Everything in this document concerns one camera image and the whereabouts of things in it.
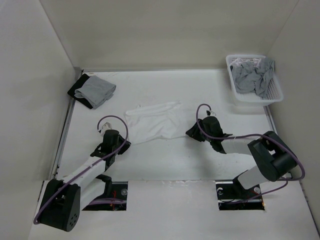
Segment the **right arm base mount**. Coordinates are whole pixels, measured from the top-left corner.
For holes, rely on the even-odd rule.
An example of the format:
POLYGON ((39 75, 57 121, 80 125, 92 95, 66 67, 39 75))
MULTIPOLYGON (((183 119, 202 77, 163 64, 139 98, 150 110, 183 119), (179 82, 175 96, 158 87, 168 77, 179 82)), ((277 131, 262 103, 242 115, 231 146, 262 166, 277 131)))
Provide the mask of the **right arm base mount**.
POLYGON ((248 170, 229 180, 215 182, 218 208, 221 211, 244 211, 265 209, 260 184, 267 179, 260 173, 248 170))

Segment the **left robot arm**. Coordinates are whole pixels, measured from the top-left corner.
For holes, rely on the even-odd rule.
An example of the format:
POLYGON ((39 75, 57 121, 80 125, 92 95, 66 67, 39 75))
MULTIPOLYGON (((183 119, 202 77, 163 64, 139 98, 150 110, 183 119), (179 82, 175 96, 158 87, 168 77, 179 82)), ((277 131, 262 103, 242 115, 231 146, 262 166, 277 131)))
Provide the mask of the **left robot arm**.
POLYGON ((130 146, 119 131, 106 130, 102 142, 83 165, 66 177, 47 183, 33 223, 70 232, 78 222, 81 210, 98 197, 105 200, 112 195, 110 181, 103 173, 115 162, 116 156, 125 153, 130 146))

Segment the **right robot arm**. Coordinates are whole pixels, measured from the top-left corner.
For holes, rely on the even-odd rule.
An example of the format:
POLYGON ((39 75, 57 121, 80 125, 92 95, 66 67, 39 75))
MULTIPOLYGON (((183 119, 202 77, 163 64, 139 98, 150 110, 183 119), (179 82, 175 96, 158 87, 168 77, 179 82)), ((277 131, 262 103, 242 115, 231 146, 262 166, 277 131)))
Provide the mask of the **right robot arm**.
POLYGON ((185 134, 198 142, 209 142, 220 154, 241 154, 253 158, 255 166, 232 180, 231 190, 238 198, 245 197, 256 185, 279 181, 298 165, 295 155, 273 131, 258 136, 233 136, 223 132, 216 117, 208 116, 198 119, 185 134))

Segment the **white tank top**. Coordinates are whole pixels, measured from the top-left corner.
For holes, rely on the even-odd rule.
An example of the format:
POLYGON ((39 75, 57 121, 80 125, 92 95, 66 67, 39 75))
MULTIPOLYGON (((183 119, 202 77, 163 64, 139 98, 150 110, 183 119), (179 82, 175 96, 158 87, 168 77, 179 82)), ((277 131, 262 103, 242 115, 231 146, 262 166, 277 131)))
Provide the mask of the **white tank top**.
POLYGON ((129 141, 134 144, 181 138, 193 118, 179 101, 140 106, 124 113, 129 141))

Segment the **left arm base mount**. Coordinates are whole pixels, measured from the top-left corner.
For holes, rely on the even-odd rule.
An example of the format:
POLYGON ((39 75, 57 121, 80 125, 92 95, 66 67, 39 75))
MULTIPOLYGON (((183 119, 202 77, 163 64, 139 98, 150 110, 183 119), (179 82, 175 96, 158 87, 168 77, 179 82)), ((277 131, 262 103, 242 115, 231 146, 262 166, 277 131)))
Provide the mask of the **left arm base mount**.
POLYGON ((99 175, 96 179, 104 182, 104 192, 94 201, 107 203, 86 206, 83 211, 126 211, 128 197, 128 182, 114 182, 107 175, 99 175))

